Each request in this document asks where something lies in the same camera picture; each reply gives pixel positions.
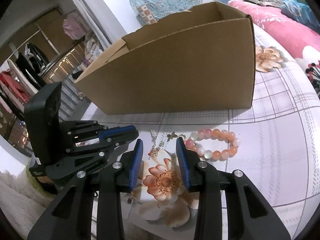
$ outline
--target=red clothing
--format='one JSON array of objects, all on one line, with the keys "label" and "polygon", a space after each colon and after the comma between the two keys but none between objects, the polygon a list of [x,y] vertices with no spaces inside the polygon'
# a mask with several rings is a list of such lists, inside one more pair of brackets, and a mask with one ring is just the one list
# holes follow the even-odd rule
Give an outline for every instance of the red clothing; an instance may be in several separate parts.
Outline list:
[{"label": "red clothing", "polygon": [[22,102],[27,103],[30,100],[30,95],[24,90],[24,88],[10,76],[8,72],[0,73],[0,80],[4,85],[12,90],[14,95]]}]

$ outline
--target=pink bead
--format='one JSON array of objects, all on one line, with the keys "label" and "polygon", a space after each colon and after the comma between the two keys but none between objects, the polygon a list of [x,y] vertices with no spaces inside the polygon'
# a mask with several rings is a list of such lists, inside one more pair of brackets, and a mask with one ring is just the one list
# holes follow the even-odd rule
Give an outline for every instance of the pink bead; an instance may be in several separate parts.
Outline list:
[{"label": "pink bead", "polygon": [[218,138],[220,136],[220,130],[214,129],[211,134],[212,134],[212,137]]},{"label": "pink bead", "polygon": [[234,132],[230,132],[228,133],[227,135],[227,139],[230,141],[230,142],[233,142],[233,140],[235,139],[236,137],[236,134]]},{"label": "pink bead", "polygon": [[211,137],[211,133],[212,133],[212,130],[211,129],[207,129],[204,131],[204,137],[206,139],[209,139]]},{"label": "pink bead", "polygon": [[236,146],[231,146],[229,152],[230,155],[235,155],[238,152],[238,148]]},{"label": "pink bead", "polygon": [[236,146],[236,147],[239,147],[240,146],[240,144],[241,144],[241,141],[240,141],[240,139],[239,138],[235,138],[235,140],[233,141],[233,146]]},{"label": "pink bead", "polygon": [[220,132],[220,137],[221,137],[222,139],[225,139],[225,138],[227,137],[227,135],[228,135],[228,131],[227,131],[227,130],[222,130],[222,131]]},{"label": "pink bead", "polygon": [[214,159],[214,160],[219,160],[221,158],[221,152],[219,152],[219,151],[214,151],[213,153],[212,153],[212,159]]},{"label": "pink bead", "polygon": [[198,147],[196,145],[191,146],[189,150],[198,153]]},{"label": "pink bead", "polygon": [[189,140],[185,141],[185,145],[186,145],[186,148],[189,149],[190,147],[195,145],[195,142],[193,140],[189,139]]},{"label": "pink bead", "polygon": [[229,152],[228,150],[223,150],[223,151],[221,152],[221,157],[222,157],[224,160],[228,159],[229,156],[230,156],[230,152]]},{"label": "pink bead", "polygon": [[203,130],[200,130],[199,132],[198,132],[198,139],[199,140],[202,140],[204,138],[204,131]]}]

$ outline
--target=orange bead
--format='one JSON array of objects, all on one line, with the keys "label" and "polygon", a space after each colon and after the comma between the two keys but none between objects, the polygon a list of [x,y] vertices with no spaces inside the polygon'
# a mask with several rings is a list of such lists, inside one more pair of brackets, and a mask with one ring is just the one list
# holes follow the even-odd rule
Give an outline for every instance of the orange bead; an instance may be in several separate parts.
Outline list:
[{"label": "orange bead", "polygon": [[204,131],[203,130],[200,130],[199,132],[198,132],[198,139],[199,140],[202,140],[204,138]]},{"label": "orange bead", "polygon": [[212,137],[218,138],[220,136],[220,130],[214,129],[211,134],[212,134]]},{"label": "orange bead", "polygon": [[231,155],[235,155],[238,152],[238,148],[235,146],[230,147],[229,152]]},{"label": "orange bead", "polygon": [[226,160],[226,159],[229,158],[229,156],[230,156],[230,152],[229,152],[228,150],[223,150],[223,151],[221,152],[221,157],[222,157],[222,159]]},{"label": "orange bead", "polygon": [[228,131],[227,131],[227,130],[222,130],[222,131],[220,132],[220,137],[221,137],[222,139],[225,139],[225,138],[227,137],[227,135],[228,135]]},{"label": "orange bead", "polygon": [[189,150],[198,153],[198,147],[196,145],[193,145],[192,147],[190,147]]},{"label": "orange bead", "polygon": [[212,159],[214,159],[214,160],[219,160],[221,158],[221,152],[219,152],[219,151],[214,151],[213,153],[212,153]]},{"label": "orange bead", "polygon": [[230,141],[230,142],[233,142],[233,140],[236,138],[236,134],[234,132],[230,132],[228,133],[227,135],[227,139]]}]

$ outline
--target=sticker label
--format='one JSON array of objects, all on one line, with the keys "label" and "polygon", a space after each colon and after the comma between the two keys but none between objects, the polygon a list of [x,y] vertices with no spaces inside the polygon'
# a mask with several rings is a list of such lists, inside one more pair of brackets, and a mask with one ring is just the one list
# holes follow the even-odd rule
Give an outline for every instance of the sticker label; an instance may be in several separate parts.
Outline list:
[{"label": "sticker label", "polygon": [[42,175],[43,173],[42,173],[42,172],[36,172],[36,171],[34,171],[33,174],[36,175],[36,176],[38,176],[38,175]]},{"label": "sticker label", "polygon": [[36,157],[36,162],[37,162],[39,165],[41,165],[41,162],[40,162],[39,158],[37,158],[37,157]]}]

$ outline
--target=beaded bracelet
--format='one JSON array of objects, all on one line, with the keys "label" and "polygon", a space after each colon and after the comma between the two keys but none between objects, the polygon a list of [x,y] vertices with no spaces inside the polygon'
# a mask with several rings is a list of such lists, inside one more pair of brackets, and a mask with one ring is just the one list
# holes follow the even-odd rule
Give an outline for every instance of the beaded bracelet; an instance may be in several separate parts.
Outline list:
[{"label": "beaded bracelet", "polygon": [[[196,140],[209,139],[209,138],[221,138],[227,139],[229,143],[232,143],[230,149],[220,151],[205,150],[202,146],[196,145]],[[239,138],[236,138],[234,132],[228,132],[227,130],[220,131],[219,129],[207,129],[200,130],[198,132],[192,132],[188,140],[185,141],[186,148],[198,153],[199,156],[204,156],[206,159],[213,158],[214,160],[224,159],[226,160],[230,155],[234,156],[238,152],[238,147],[241,142]]]}]

